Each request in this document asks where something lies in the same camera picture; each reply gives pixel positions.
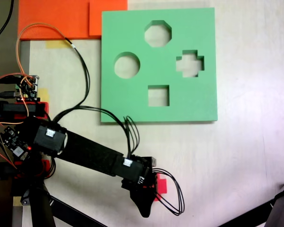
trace green foam board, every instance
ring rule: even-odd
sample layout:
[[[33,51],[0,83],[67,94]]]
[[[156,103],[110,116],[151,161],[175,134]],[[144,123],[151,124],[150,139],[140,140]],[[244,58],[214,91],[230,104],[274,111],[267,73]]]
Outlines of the green foam board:
[[[156,24],[171,30],[171,40],[152,47],[145,31]],[[185,53],[203,60],[197,77],[183,77],[176,60]],[[120,56],[136,56],[138,73],[124,79],[116,75]],[[108,11],[102,14],[101,107],[119,119],[136,122],[216,121],[216,59],[214,9]],[[152,87],[169,89],[168,106],[149,106]],[[102,122],[113,122],[102,114]]]

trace white table surface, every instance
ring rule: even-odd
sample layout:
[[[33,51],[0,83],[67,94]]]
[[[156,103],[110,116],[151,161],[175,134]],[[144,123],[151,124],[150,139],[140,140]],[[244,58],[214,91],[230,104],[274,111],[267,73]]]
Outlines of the white table surface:
[[[214,123],[139,124],[139,156],[153,156],[183,190],[186,211],[175,217],[155,202],[142,218],[120,177],[57,159],[46,180],[51,195],[109,227],[216,227],[268,201],[284,183],[284,0],[129,0],[133,9],[215,7],[218,118]],[[86,105],[100,105],[101,42],[74,41],[89,68]],[[30,74],[50,94],[50,116],[83,97],[84,76],[72,49],[30,45]],[[76,111],[62,126],[126,153],[119,126]],[[168,179],[166,198],[176,202]],[[29,207],[23,226],[30,227]],[[57,226],[67,226],[59,222]]]

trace gray floor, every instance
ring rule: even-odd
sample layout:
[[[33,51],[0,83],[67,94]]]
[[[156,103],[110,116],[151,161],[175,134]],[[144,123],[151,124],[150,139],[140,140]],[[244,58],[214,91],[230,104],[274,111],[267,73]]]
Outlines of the gray floor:
[[[10,0],[0,0],[0,28],[4,24],[10,8]],[[19,72],[16,57],[15,44],[17,39],[18,0],[12,17],[6,29],[0,36],[0,75]],[[0,86],[0,90],[12,90],[14,86]],[[10,197],[10,181],[0,182],[0,227],[10,227],[12,217],[12,197]]]

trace black metal leg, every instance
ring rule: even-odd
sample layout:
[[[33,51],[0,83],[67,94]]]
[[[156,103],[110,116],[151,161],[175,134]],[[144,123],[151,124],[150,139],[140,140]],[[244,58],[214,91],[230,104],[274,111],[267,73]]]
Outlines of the black metal leg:
[[[284,227],[284,195],[275,201],[265,227]]]
[[[34,227],[56,227],[48,194],[39,188],[31,188],[29,202]]]
[[[107,227],[52,196],[53,215],[73,227]]]
[[[220,227],[257,227],[267,221],[273,204],[274,200],[270,200]]]

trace yellow tape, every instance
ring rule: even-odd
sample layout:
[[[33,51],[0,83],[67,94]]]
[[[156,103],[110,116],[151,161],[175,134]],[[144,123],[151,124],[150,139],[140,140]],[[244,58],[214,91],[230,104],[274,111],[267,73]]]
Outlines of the yellow tape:
[[[13,206],[14,207],[21,207],[22,203],[21,203],[21,196],[14,196],[13,197]]]
[[[47,40],[45,42],[46,49],[63,49],[72,48],[66,40]]]
[[[38,97],[40,97],[41,102],[49,103],[49,94],[46,88],[38,88]]]

